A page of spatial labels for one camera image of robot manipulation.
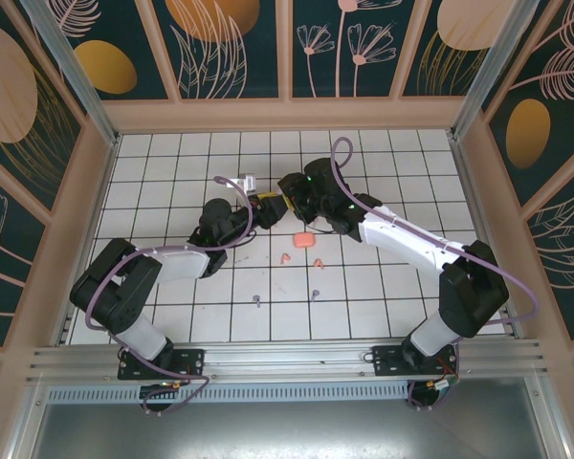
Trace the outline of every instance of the metal bar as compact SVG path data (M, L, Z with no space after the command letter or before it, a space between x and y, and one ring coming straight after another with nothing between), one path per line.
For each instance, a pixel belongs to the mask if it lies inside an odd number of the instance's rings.
M213 383L313 383L377 381L372 365L363 360L364 354L372 346L399 342L358 339L196 346L206 350L204 374L212 377ZM461 342L459 348L460 374L466 379L534 376L546 370L538 342L532 339L470 339ZM110 345L37 349L28 383L124 384L116 378L117 350ZM422 375L416 379L428 378Z
M46 2L20 0L20 3L102 136L108 143L114 143L116 129Z
M496 42L485 56L475 80L461 105L453 123L453 134L462 138L476 117L478 110L496 83L497 78L519 44L523 31L536 12L539 0L519 0L515 2L506 22L497 35Z

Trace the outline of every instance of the white tile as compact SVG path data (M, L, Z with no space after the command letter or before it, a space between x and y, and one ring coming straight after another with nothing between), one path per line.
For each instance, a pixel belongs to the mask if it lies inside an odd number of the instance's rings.
M174 182L144 182L139 208L169 208Z
M237 268L263 268L270 265L270 236L257 235L251 244L234 250L233 264Z
M378 266L345 266L346 297L351 299L379 299L383 297L381 270Z
M111 182L139 182L143 179L146 158L118 158Z
M399 180L405 203L433 202L430 177L400 177Z
M450 150L447 133L443 129L419 129L424 150Z
M317 299L320 300L346 299L344 272L342 270L342 266L329 266L325 268L309 266L308 299L312 298L314 290L319 291Z
M435 203L404 204L409 222L427 231L441 231L440 217Z
M208 156L182 156L176 169L176 180L206 180Z
M216 132L210 137L211 155L237 155L239 152L239 132Z
M300 154L272 155L270 159L270 174L274 179L282 179L292 172L301 172L302 164Z
M240 154L270 153L269 132L243 132L240 137Z
M177 156L181 134L153 134L149 156Z
M312 339L349 338L348 313L344 301L310 303Z
M396 175L393 153L364 153L365 175L386 177Z
M360 132L357 130L330 131L329 135L332 145L334 145L334 142L340 137L347 137L353 143L353 151L362 151L362 147L360 145ZM341 142L336 151L348 151L347 143Z
M119 157L147 156L151 143L150 134L128 134L123 136L119 148Z
M153 325L172 340L172 342L189 342L191 330L191 305L159 306L155 308Z
M183 134L179 155L208 155L210 151L210 134Z
M153 180L174 180L177 157L149 158L144 170L144 179Z
M369 246L355 239L342 237L342 256L345 265L377 265L379 254L374 246Z
M315 246L306 249L308 266L313 266L317 259L326 266L342 265L341 237L338 234L315 234L315 241Z
M384 203L401 203L402 193L396 177L368 177L370 195Z
M393 151L421 151L417 131L390 130L391 148Z
M204 185L204 182L175 182L171 206L174 208L202 206L204 204Z
M111 184L106 198L106 208L136 208L141 194L140 182Z
M207 203L211 199L221 198L228 201L232 206L236 205L236 193L237 191L233 188L228 188L225 185L219 185L214 180L207 180L206 181L207 187L207 194L206 198L203 200L204 203Z
M393 338L406 337L423 320L425 309L421 299L394 299L386 302L389 329Z
M456 175L430 177L436 201L465 201L461 181Z
M419 282L421 283L421 291L423 298L438 298L440 296L440 281L438 276L432 278L428 273L419 271Z
M329 131L301 131L302 153L328 153Z
M211 277L195 281L195 298L198 303L231 303L233 270L220 269Z
M234 270L233 302L248 303L253 301L253 297L256 295L259 296L261 302L270 301L270 269L248 268Z
M136 210L105 210L99 224L98 237L124 237L129 239L134 226Z
M279 131L270 135L272 153L299 153L299 132Z
M85 313L77 311L75 328L71 337L71 344L108 344L108 335L106 332L91 330L85 325Z
M190 236L198 226L200 208L172 208L168 218L168 236Z
M362 151L391 151L386 129L360 131Z
M426 151L423 153L430 175L457 175L457 167L450 151Z
M383 265L385 298L420 298L417 270L411 265Z
M272 340L310 339L308 303L273 303Z
M241 155L240 174L254 174L256 179L270 177L270 155Z
M157 304L191 304L195 279L182 278L158 284Z
M389 323L384 300L349 301L352 338L389 337Z
M346 158L339 156L336 160L338 164L341 164ZM343 177L363 177L364 172L364 155L362 153L353 153L351 159L348 163L341 168L341 174Z
M234 304L232 307L232 341L268 341L270 339L270 305Z
M136 212L133 237L166 236L167 208L141 208Z
M238 176L238 157L236 155L216 155L209 157L209 179L214 177L234 179Z
M230 304L196 304L191 342L229 341L231 315Z
M270 228L271 234L296 234L303 231L304 224L296 218L296 215L291 210L287 211L283 218Z
M306 250L296 249L294 247L294 236L292 235L272 236L270 238L270 247L272 254L271 259L272 267L306 266ZM284 265L281 265L280 259L282 258L284 253L287 253L291 257L291 259L289 261L285 261Z
M474 231L444 231L444 237L468 246L478 239Z
M306 268L272 268L272 301L306 301Z
M420 151L393 152L398 175L428 175L425 158Z
M474 224L466 203L438 203L445 230L473 230Z
M425 303L425 311L428 313L428 317L433 316L440 308L440 300L438 298L425 298L423 302Z

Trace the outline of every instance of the gray floor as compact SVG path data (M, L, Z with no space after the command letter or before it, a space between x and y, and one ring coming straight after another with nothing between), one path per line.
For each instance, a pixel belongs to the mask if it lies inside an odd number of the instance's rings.
M462 382L434 411L404 401L192 404L164 418L130 405L53 405L35 459L539 458L521 381Z

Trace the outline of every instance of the leaf illustration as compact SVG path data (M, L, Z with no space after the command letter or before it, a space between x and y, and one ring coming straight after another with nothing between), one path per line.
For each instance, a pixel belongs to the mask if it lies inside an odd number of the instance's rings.
M101 15L98 0L47 0L57 25L66 36L82 38Z

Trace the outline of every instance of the small white object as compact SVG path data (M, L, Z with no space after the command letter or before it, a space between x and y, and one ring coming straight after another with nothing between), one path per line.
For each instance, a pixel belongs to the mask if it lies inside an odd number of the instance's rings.
M410 340L424 355L435 356L440 349L455 341L459 335L444 323L439 312L434 313L417 328Z
M164 334L144 314L140 314L132 326L119 333L117 338L148 361L155 359L166 345Z

